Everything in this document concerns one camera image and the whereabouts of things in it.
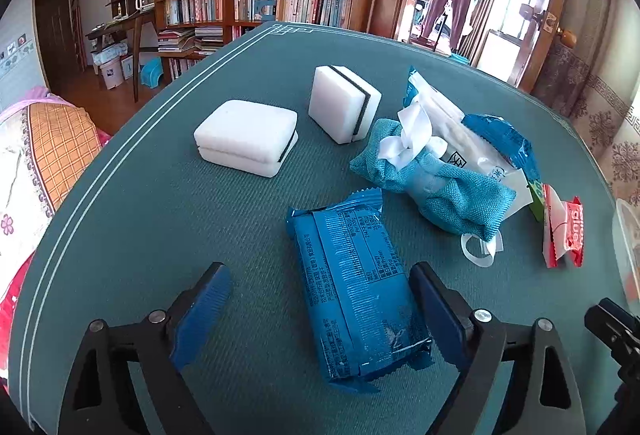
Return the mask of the red and white glue packet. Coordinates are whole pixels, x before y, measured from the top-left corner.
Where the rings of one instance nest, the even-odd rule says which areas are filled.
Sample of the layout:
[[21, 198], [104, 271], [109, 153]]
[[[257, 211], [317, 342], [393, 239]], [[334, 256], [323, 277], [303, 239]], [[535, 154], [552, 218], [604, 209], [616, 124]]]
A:
[[548, 184], [544, 193], [544, 243], [542, 255], [548, 268], [558, 266], [567, 254], [575, 267], [582, 267], [585, 251], [585, 220], [582, 201], [562, 201]]

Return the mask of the blue snack packet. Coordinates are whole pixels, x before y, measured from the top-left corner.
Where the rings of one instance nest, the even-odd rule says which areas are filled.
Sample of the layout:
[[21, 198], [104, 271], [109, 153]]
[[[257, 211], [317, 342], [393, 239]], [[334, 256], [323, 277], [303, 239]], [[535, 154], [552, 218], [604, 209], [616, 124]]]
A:
[[462, 124], [490, 143], [529, 181], [541, 181], [532, 143], [503, 118], [490, 114], [465, 114]]
[[292, 209], [286, 232], [302, 273], [323, 379], [373, 393], [374, 380], [433, 363], [433, 339], [382, 222], [383, 194], [354, 192], [333, 206]]

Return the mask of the white plastic mask bag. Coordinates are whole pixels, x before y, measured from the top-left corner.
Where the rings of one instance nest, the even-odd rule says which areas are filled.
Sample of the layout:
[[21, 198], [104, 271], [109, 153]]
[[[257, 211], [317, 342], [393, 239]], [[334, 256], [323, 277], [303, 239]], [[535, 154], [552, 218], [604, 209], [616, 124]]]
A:
[[[442, 162], [484, 174], [516, 192], [516, 198], [503, 221], [525, 208], [533, 199], [524, 172], [515, 169], [499, 152], [462, 124], [464, 113], [440, 91], [428, 84], [416, 69], [408, 77], [407, 93], [397, 114], [400, 135], [384, 138], [378, 158], [402, 170], [421, 151], [431, 152]], [[486, 242], [474, 235], [462, 235], [461, 249], [473, 264], [489, 267], [503, 250], [500, 228]]]

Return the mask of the white sponge with black stripe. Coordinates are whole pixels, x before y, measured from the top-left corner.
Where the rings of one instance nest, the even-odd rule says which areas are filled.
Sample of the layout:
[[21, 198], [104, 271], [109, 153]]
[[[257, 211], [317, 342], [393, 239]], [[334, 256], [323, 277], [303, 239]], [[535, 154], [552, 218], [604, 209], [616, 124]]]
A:
[[382, 94], [344, 66], [314, 70], [308, 116], [339, 145], [363, 140], [369, 133]]

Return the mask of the clear plastic bowl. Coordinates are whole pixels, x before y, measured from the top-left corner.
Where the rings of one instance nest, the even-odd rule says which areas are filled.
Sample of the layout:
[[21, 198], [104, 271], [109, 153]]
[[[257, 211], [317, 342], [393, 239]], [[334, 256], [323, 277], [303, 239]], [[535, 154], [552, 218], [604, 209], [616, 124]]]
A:
[[617, 199], [612, 219], [612, 238], [620, 281], [629, 311], [639, 315], [639, 218], [631, 205]]

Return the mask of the green dotted box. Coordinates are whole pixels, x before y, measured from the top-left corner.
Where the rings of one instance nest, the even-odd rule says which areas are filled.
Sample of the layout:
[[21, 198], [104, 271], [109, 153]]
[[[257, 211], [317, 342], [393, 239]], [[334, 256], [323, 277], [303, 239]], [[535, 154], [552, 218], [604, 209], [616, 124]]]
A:
[[533, 199], [532, 203], [529, 204], [529, 210], [532, 211], [536, 221], [543, 221], [544, 210], [546, 210], [546, 206], [544, 205], [544, 188], [542, 188], [540, 181], [529, 181], [528, 188]]

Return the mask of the teal cloth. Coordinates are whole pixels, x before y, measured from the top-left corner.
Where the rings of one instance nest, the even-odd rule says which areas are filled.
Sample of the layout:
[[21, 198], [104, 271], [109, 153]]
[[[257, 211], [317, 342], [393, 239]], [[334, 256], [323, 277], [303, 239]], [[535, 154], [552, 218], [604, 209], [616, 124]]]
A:
[[489, 176], [442, 162], [426, 150], [396, 169], [378, 158], [378, 147], [400, 131], [395, 120], [376, 120], [366, 148], [349, 162], [349, 169], [388, 192], [408, 195], [427, 221], [448, 233], [494, 239], [516, 192]]

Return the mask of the patterned curtain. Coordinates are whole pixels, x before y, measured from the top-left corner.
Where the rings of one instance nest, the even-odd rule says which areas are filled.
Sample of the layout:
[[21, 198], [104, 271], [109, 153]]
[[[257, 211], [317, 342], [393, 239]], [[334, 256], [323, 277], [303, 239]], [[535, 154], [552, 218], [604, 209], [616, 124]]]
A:
[[616, 199], [639, 207], [639, 6], [635, 0], [565, 0], [533, 94], [572, 122]]

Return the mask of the bed with patterned quilt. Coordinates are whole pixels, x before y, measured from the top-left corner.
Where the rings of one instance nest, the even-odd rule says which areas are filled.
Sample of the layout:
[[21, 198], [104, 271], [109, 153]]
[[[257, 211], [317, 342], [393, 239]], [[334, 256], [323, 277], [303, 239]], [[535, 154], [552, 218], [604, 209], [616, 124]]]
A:
[[1, 112], [1, 384], [14, 311], [55, 212], [111, 136], [85, 109], [36, 86]]

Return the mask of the white waste bin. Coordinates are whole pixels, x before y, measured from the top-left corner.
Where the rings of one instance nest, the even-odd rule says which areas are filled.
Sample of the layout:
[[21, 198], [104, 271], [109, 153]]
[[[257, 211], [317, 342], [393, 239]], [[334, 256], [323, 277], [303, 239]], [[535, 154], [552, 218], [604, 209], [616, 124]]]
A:
[[103, 64], [100, 65], [100, 71], [105, 87], [108, 90], [117, 88], [117, 86], [122, 85], [125, 81], [124, 73], [122, 72], [122, 62], [119, 57], [115, 57], [108, 62], [103, 62]]

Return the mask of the wooden side desk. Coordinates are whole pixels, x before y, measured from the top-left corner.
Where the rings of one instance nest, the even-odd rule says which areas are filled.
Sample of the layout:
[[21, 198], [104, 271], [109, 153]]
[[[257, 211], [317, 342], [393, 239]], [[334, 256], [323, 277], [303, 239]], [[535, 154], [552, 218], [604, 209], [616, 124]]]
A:
[[128, 31], [132, 36], [132, 95], [134, 102], [139, 101], [140, 94], [140, 53], [155, 53], [157, 47], [142, 46], [141, 36], [142, 27], [145, 24], [155, 25], [155, 16], [153, 13], [153, 5], [144, 8], [142, 4], [137, 6], [137, 2], [142, 0], [108, 0], [105, 4], [111, 11], [111, 20], [104, 22], [86, 34], [89, 41], [96, 42], [94, 50], [100, 52], [103, 50], [104, 36], [116, 36], [116, 38], [124, 38]]

